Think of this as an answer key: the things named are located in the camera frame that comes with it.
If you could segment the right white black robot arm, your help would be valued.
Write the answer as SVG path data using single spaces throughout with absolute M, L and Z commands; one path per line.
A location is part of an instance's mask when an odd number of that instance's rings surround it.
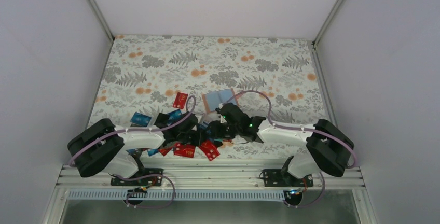
M 342 177 L 354 158 L 354 143 L 325 119 L 315 124 L 279 123 L 269 117 L 249 116 L 233 103 L 217 108 L 219 117 L 207 126 L 210 138 L 243 138 L 248 143 L 283 143 L 305 150 L 288 157 L 281 172 L 282 182 L 294 186 L 301 178 L 317 172 Z

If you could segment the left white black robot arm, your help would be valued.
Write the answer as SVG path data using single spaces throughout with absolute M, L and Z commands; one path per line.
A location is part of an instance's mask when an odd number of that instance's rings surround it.
M 129 128 L 104 118 L 77 135 L 67 145 L 72 156 L 69 164 L 78 169 L 81 177 L 105 172 L 138 185 L 145 172 L 134 150 L 177 148 L 178 145 L 194 148 L 207 138 L 204 130 L 197 126 L 198 118 L 191 113 L 177 116 L 160 113 L 148 127 L 146 116 L 136 113 L 133 117 Z

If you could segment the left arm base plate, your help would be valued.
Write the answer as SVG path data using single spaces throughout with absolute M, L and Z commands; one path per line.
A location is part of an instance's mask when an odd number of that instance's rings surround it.
M 112 176 L 111 186 L 127 186 L 127 187 L 151 187 L 161 186 L 162 174 L 164 170 L 161 168 L 147 168 L 142 172 L 136 172 L 128 180 Z

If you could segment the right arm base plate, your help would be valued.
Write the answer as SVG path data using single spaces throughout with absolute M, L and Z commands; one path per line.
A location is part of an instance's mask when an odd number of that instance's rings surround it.
M 307 175 L 303 178 L 296 178 L 289 172 L 281 169 L 265 169 L 259 175 L 264 181 L 265 187 L 312 187 L 313 177 Z

